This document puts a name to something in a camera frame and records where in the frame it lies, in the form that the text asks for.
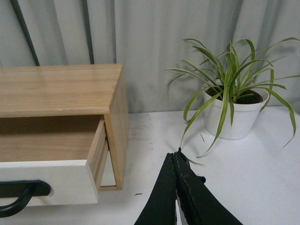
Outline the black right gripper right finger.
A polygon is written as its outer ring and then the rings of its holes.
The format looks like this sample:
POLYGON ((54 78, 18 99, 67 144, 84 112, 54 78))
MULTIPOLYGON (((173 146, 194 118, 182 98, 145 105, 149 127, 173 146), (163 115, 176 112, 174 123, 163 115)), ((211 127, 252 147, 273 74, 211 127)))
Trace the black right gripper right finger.
POLYGON ((189 225, 240 225, 241 222, 227 210, 207 189, 206 179, 190 168, 181 148, 173 154, 176 188, 180 208, 189 225))

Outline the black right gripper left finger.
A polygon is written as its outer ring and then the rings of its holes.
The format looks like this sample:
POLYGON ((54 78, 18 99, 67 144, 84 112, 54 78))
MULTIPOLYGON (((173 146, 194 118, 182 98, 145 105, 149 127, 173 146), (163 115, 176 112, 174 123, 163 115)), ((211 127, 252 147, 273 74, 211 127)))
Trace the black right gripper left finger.
POLYGON ((175 225, 176 187, 173 154, 168 153, 150 197, 136 220, 136 225, 175 225))

